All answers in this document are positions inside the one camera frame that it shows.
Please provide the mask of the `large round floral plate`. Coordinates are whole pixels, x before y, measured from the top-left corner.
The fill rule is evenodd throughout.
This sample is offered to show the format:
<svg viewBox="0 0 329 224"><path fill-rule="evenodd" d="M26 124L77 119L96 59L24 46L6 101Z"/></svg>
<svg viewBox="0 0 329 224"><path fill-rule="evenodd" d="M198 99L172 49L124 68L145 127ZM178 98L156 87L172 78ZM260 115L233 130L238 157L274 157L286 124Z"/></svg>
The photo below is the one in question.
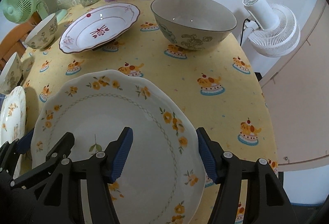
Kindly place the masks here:
<svg viewBox="0 0 329 224"><path fill-rule="evenodd" d="M21 139L26 133L26 94L15 87L5 97L1 108L1 145Z"/></svg>

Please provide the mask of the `scalloped floral plate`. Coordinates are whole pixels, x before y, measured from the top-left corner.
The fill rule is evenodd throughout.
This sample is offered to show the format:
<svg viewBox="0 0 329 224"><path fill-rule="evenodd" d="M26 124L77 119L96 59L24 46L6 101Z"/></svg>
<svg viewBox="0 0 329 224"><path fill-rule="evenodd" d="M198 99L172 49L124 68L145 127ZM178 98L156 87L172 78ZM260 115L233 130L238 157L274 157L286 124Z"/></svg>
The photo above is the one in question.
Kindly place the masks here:
<svg viewBox="0 0 329 224"><path fill-rule="evenodd" d="M198 136L178 106L144 78L107 70L64 83L35 124L32 165L64 134L65 157L104 180L120 223L189 223L204 191Z"/></svg>

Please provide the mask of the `red-patterned white deep plate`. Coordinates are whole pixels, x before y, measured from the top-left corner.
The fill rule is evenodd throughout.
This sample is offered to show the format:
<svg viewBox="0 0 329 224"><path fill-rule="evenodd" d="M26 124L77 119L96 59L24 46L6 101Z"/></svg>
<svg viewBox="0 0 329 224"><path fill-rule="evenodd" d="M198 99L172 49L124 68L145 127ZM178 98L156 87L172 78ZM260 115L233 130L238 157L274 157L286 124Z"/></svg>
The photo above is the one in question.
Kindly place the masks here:
<svg viewBox="0 0 329 224"><path fill-rule="evenodd" d="M130 3L113 3L93 9L63 32L59 49L65 54L93 50L130 29L139 15L139 8Z"/></svg>

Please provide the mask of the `grey rabbit bowl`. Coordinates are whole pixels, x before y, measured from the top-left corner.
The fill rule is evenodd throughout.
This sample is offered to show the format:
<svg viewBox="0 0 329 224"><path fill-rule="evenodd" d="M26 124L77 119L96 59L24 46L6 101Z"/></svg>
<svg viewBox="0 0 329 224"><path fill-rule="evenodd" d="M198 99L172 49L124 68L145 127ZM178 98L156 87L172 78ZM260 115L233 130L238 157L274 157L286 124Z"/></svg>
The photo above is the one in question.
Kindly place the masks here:
<svg viewBox="0 0 329 224"><path fill-rule="evenodd" d="M216 46L237 26L235 15L213 0L154 0L151 11L170 43L193 51Z"/></svg>

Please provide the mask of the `wooden bed headboard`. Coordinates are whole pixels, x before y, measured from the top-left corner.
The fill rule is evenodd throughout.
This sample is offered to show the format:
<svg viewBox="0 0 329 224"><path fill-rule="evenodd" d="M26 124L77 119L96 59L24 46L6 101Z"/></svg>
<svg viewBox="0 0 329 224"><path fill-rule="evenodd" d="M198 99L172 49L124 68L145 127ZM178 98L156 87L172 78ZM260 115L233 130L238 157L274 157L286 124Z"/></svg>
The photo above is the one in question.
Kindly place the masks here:
<svg viewBox="0 0 329 224"><path fill-rule="evenodd" d="M41 22L40 15L35 12L31 18L22 24L14 27L1 41L1 70L5 67L7 61L15 52L21 57L25 50L23 45L27 35Z"/></svg>

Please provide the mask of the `beige door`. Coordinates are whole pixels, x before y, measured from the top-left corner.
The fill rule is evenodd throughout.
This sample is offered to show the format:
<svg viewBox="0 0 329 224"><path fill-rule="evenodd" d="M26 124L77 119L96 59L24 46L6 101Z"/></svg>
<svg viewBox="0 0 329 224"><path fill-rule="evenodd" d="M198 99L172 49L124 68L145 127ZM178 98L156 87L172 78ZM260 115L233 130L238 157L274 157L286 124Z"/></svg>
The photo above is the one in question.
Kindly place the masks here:
<svg viewBox="0 0 329 224"><path fill-rule="evenodd" d="M278 169L328 165L328 3L317 0L299 46L262 83L277 144Z"/></svg>

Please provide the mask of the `yellow cartoon tablecloth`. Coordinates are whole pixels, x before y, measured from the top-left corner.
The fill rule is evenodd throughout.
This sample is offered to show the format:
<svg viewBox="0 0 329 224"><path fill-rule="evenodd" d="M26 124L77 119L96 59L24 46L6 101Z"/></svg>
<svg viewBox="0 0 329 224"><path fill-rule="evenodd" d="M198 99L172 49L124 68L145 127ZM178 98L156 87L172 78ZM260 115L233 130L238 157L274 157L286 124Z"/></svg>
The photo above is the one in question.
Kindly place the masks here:
<svg viewBox="0 0 329 224"><path fill-rule="evenodd" d="M144 78L163 91L195 130L238 158L264 158L277 170L276 143L268 108L247 57L233 35L216 46L190 51L170 43L151 11L154 0L119 0L140 10L138 21L121 38L96 51L65 54L59 49L63 32L80 16L101 7L75 6L59 23L55 42L22 57L27 101L27 127L35 129L48 98L64 83L84 74L107 70ZM189 223L206 223L218 189L205 175L204 191Z"/></svg>

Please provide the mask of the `green desk fan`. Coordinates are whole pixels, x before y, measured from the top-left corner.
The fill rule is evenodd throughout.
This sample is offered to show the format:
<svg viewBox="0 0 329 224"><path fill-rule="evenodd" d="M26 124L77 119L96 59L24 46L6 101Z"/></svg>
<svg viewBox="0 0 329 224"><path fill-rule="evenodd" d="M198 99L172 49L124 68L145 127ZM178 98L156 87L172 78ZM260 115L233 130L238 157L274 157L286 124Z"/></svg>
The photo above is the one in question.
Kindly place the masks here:
<svg viewBox="0 0 329 224"><path fill-rule="evenodd" d="M28 23L33 27L52 13L57 21L61 21L68 14L66 9L56 4L56 0L1 0L1 10L10 22Z"/></svg>

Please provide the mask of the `white standing fan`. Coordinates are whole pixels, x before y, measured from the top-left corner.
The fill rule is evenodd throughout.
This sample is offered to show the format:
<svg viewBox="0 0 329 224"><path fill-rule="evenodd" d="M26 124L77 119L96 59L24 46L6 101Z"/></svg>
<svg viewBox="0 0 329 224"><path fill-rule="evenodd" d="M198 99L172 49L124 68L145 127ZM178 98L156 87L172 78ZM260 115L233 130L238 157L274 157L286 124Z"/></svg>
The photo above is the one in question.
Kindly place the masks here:
<svg viewBox="0 0 329 224"><path fill-rule="evenodd" d="M248 39L260 55L281 57L298 46L301 30L291 9L266 0L243 0L243 6L253 18L247 23Z"/></svg>

